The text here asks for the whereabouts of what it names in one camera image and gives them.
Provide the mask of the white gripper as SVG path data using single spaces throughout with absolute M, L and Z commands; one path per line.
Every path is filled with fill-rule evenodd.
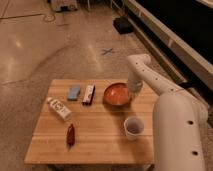
M 131 93 L 129 93 L 129 104 L 134 101 L 134 93 L 139 93 L 142 89 L 143 83 L 141 79 L 137 77 L 129 77 L 127 80 L 127 87 Z

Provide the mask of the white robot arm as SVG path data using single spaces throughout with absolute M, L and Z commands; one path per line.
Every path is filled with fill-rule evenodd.
M 207 121 L 207 107 L 152 70 L 148 54 L 130 55 L 126 60 L 129 90 L 139 92 L 145 82 L 159 95 L 153 108 L 155 171 L 206 171 L 199 126 Z

